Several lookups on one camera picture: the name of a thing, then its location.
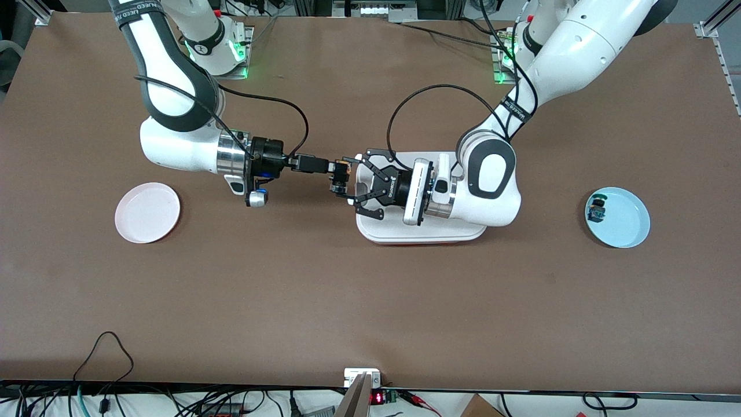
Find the orange push button switch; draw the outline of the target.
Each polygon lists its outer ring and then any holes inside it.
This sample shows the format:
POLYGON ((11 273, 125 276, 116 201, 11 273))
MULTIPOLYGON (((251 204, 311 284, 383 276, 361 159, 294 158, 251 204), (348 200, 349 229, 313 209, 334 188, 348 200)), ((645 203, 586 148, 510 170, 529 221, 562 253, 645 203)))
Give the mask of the orange push button switch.
POLYGON ((330 191, 339 197, 347 197, 352 164, 336 160, 330 165, 330 191))

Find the pink round plate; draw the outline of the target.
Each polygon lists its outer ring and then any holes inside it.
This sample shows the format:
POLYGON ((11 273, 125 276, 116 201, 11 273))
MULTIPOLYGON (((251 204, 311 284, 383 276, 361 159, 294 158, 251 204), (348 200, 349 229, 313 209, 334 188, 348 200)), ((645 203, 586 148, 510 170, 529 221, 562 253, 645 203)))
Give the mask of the pink round plate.
POLYGON ((175 190, 164 183, 149 182, 125 193, 116 207, 114 223, 124 240, 148 244, 167 236, 181 214, 175 190))

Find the small white box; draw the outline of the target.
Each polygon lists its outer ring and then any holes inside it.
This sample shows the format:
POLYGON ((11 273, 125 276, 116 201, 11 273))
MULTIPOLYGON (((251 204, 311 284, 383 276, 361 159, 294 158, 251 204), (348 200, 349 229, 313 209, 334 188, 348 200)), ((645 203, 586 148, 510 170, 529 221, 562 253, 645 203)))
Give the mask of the small white box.
POLYGON ((343 387, 349 388, 350 385, 354 383, 354 379, 358 376, 362 376, 363 374, 371 375, 372 387, 374 389, 381 388, 382 374, 380 370, 376 368, 345 368, 343 387))

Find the aluminium profile bar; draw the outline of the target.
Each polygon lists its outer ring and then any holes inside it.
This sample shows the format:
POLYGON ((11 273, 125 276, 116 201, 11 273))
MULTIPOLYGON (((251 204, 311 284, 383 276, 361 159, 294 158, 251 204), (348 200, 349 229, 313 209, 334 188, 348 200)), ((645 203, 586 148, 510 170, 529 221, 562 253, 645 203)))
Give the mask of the aluminium profile bar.
POLYGON ((357 373, 333 417, 369 417, 373 381, 372 372, 357 373))

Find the red and black clip leads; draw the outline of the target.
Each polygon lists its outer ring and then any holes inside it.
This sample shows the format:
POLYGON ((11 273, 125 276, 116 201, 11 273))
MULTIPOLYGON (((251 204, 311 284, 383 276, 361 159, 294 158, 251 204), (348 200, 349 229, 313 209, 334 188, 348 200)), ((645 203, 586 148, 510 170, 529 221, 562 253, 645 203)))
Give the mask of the red and black clip leads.
POLYGON ((406 390, 397 390, 398 396, 403 400, 408 402, 408 404, 411 404, 412 406, 428 410, 430 412, 433 412, 433 414, 436 415, 436 417, 443 417, 434 407, 430 406, 426 401, 424 401, 421 397, 406 391, 406 390))

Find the brown cardboard box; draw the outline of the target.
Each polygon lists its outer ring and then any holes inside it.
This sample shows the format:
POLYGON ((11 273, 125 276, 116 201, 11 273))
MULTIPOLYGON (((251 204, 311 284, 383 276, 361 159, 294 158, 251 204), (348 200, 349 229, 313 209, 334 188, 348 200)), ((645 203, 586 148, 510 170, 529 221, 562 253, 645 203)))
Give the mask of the brown cardboard box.
POLYGON ((460 417, 506 417, 479 394, 474 394, 460 417))

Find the light blue round plate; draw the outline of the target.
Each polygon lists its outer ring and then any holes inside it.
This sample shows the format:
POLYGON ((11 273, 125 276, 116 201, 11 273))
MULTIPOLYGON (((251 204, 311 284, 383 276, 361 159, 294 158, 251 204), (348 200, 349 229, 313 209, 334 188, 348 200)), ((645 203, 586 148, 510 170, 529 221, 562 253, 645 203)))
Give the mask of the light blue round plate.
POLYGON ((632 248, 649 235, 651 219, 643 201, 634 193, 619 187, 604 187, 591 193, 585 203, 584 221, 590 234, 600 243, 612 248, 632 248), (603 193, 608 197, 604 221, 587 221, 586 211, 591 197, 603 193))

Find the aluminium corner extrusion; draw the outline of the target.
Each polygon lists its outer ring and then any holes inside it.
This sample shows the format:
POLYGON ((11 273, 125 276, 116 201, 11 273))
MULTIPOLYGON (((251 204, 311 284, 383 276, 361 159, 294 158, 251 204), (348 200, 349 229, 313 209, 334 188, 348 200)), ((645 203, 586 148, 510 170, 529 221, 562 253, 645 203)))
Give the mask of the aluminium corner extrusion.
POLYGON ((47 6, 45 0, 16 0, 16 2, 23 5, 35 17, 35 26, 48 26, 53 8, 47 6))

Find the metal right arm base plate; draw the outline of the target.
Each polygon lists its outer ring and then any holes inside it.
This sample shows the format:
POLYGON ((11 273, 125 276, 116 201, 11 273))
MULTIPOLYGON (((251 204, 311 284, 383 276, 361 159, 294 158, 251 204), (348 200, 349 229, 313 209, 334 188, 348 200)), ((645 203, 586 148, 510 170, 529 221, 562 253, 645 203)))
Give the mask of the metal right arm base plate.
POLYGON ((225 39, 209 55, 198 54, 186 45, 190 59, 215 79, 246 79, 251 61, 254 28, 234 24, 225 39))

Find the aluminium frame with white label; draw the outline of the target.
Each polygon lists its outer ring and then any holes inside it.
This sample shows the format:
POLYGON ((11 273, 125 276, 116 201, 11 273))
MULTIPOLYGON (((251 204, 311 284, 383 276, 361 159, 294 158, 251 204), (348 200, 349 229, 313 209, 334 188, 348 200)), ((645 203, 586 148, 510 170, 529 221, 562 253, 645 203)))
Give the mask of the aluminium frame with white label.
POLYGON ((406 22, 418 19, 418 8, 416 0, 332 0, 331 16, 406 22))

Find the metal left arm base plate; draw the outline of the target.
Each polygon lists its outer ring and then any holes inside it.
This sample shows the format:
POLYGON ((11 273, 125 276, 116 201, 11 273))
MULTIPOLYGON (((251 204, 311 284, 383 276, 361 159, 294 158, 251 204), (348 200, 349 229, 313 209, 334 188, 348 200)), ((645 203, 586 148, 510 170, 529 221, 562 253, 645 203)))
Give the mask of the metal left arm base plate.
POLYGON ((517 50, 517 42, 513 34, 513 27, 497 31, 497 35, 490 35, 490 41, 495 83, 515 85, 515 66, 511 58, 517 50))

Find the aluminium edge rail with bracket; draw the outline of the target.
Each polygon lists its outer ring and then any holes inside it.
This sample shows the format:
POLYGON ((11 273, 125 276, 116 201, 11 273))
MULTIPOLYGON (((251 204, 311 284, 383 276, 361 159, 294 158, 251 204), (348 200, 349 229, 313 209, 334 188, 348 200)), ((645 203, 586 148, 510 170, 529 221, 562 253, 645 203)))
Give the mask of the aluminium edge rail with bracket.
POLYGON ((738 95, 736 95, 733 86, 731 70, 729 69, 728 64, 726 64, 725 56, 722 52, 719 40, 719 29, 740 10, 741 0, 724 0, 720 7, 715 9, 709 17, 693 24, 694 32, 699 39, 711 39, 713 42, 716 55, 719 58, 722 73, 725 77, 726 85, 731 94, 734 109, 738 114, 739 119, 741 119, 741 104, 739 103, 738 95))

